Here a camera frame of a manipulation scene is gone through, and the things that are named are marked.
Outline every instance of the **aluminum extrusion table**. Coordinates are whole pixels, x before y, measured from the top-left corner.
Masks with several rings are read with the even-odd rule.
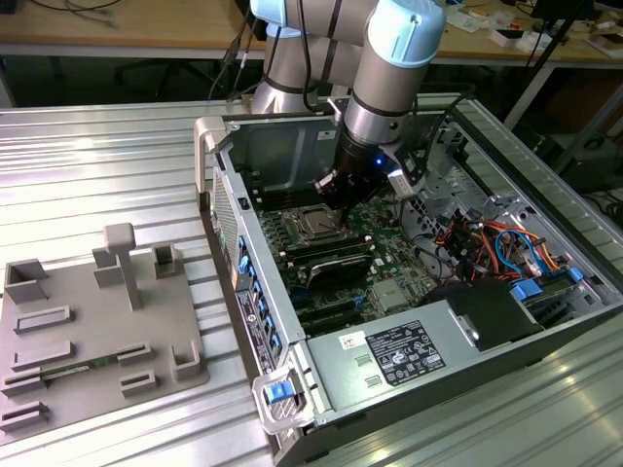
[[[448,104],[427,96],[421,106]],[[616,228],[496,125],[477,102],[460,111],[623,269]],[[272,465],[195,205],[193,123],[237,104],[15,109],[0,114],[0,264],[89,261],[103,225],[133,222],[138,248],[183,252],[210,381],[0,448],[0,464]],[[472,145],[470,165],[502,194]],[[621,465],[623,316],[545,361],[414,415],[317,460],[318,466]]]

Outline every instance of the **circuit board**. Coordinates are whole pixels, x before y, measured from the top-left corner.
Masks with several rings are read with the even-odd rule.
[[[260,225],[290,293],[301,324],[317,336],[413,308],[436,284],[396,220],[391,199],[373,198],[355,207],[348,226],[339,228],[337,215],[318,204],[258,212]],[[330,286],[306,286],[306,274],[284,261],[288,250],[334,245],[363,238],[371,266],[353,280],[339,277]],[[327,253],[326,260],[338,255]]]

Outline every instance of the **motherboard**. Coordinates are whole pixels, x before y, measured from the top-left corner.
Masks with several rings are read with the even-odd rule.
[[[324,204],[259,211],[306,333],[319,336],[417,306],[435,284],[391,198],[354,208],[348,225]]]

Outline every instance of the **warning label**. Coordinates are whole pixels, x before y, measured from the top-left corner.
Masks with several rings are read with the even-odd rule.
[[[420,321],[367,336],[366,341],[392,386],[446,366]]]

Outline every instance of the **robotic arm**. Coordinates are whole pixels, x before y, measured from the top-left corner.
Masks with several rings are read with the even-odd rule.
[[[267,56],[282,27],[273,66],[265,64],[269,74],[253,98],[254,113],[305,110],[300,5],[313,80],[353,89],[333,167],[315,183],[326,203],[341,209],[344,222],[381,187],[389,165],[399,163],[400,183],[411,187],[423,177],[401,154],[399,136],[445,18],[433,0],[251,0],[253,14],[269,23]]]

